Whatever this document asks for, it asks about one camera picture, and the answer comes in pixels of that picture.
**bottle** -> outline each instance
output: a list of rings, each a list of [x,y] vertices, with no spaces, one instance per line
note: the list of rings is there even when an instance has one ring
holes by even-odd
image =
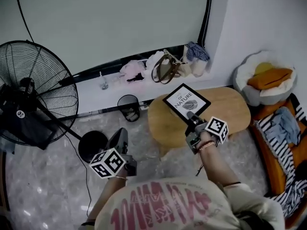
[[[106,78],[104,77],[104,76],[102,76],[102,74],[101,74],[101,72],[99,72],[100,73],[100,83],[99,83],[99,87],[102,89],[102,90],[106,90],[108,87],[109,87],[109,85],[108,85],[108,83],[107,83],[107,81],[106,81]]]

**marble floor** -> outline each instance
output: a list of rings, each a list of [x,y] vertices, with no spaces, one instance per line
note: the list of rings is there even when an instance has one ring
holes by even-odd
[[[128,123],[118,111],[79,118],[73,130],[81,136],[99,130],[111,137],[120,127],[128,130],[128,153],[138,162],[138,175],[128,183],[197,173],[201,162],[188,147],[174,149],[159,159],[158,145],[148,129],[146,111],[142,111],[140,119],[134,123]],[[77,148],[78,140],[71,140]],[[265,171],[248,130],[232,135],[218,149],[242,182],[258,194],[267,192]],[[199,177],[206,177],[204,170]],[[45,151],[17,145],[15,154],[7,155],[6,180],[15,230],[75,230],[87,218],[89,195],[85,168],[65,136]],[[106,180],[88,170],[90,209],[105,184]]]

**blue cloth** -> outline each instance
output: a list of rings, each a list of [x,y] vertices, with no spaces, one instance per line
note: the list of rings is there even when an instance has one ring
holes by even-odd
[[[187,44],[188,51],[187,51],[187,58],[189,61],[192,61],[194,57],[201,59],[203,61],[208,61],[210,59],[209,55],[207,54],[206,50],[199,46],[194,42],[189,42]]]
[[[286,139],[287,143],[297,145],[300,140],[300,129],[296,119],[288,108],[282,106],[279,108],[271,120],[272,127],[265,131],[268,140],[276,138],[278,143]]]

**wooden table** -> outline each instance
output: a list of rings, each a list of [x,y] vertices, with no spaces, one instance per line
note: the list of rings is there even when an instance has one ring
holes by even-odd
[[[250,123],[250,112],[242,96],[234,89],[219,87],[198,90],[199,94],[211,102],[200,115],[206,121],[212,116],[225,120],[229,135],[246,129]],[[148,109],[149,130],[153,138],[161,145],[160,156],[172,148],[186,146],[185,131],[187,124],[171,113],[171,109],[162,101],[167,94],[154,99]]]

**hand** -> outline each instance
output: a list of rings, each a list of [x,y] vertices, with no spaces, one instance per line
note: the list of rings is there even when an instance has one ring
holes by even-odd
[[[196,145],[196,148],[199,149],[203,144],[205,144],[207,141],[212,140],[211,135],[207,131],[201,132],[201,141]]]
[[[117,173],[117,176],[121,176],[121,177],[124,177],[126,178],[127,177],[127,170],[125,169],[125,166],[121,168],[121,170]]]

